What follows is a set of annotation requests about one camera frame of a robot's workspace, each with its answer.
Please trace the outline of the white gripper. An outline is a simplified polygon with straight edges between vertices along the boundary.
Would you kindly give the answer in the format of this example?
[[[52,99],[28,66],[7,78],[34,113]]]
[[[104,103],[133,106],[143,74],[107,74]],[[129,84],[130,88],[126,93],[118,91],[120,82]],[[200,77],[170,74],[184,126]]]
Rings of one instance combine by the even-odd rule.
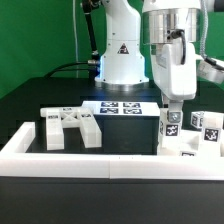
[[[167,111],[170,123],[181,122],[182,101],[193,99],[197,89],[194,45],[192,43],[186,45],[184,64],[181,64],[182,53],[181,42],[151,46],[153,79],[162,93],[170,99]]]

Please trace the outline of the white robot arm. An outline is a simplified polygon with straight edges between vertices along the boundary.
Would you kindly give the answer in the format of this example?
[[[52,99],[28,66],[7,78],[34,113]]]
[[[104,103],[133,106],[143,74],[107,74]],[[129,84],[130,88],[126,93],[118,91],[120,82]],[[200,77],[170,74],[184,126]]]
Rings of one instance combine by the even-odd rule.
[[[168,107],[167,120],[179,123],[182,105],[196,94],[196,77],[219,82],[224,63],[205,53],[208,25],[200,24],[209,11],[224,11],[218,0],[143,0],[137,11],[128,0],[82,0],[89,34],[93,35],[91,12],[106,11],[106,51],[100,55],[91,38],[93,57],[100,63],[98,86],[128,89],[148,82],[142,43],[150,46],[152,74]]]

